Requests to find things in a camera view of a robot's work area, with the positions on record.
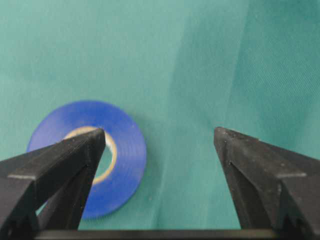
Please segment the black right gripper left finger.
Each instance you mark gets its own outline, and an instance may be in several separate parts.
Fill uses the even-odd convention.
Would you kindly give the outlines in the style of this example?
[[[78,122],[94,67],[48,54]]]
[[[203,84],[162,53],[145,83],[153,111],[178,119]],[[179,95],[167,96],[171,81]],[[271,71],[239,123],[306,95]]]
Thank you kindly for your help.
[[[78,228],[101,156],[98,128],[0,163],[0,230]]]

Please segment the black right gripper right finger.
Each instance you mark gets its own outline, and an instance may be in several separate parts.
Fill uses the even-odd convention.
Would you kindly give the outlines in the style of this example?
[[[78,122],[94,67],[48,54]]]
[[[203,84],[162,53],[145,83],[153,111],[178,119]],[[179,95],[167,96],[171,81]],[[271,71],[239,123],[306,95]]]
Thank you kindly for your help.
[[[320,230],[320,162],[224,127],[213,144],[243,229]]]

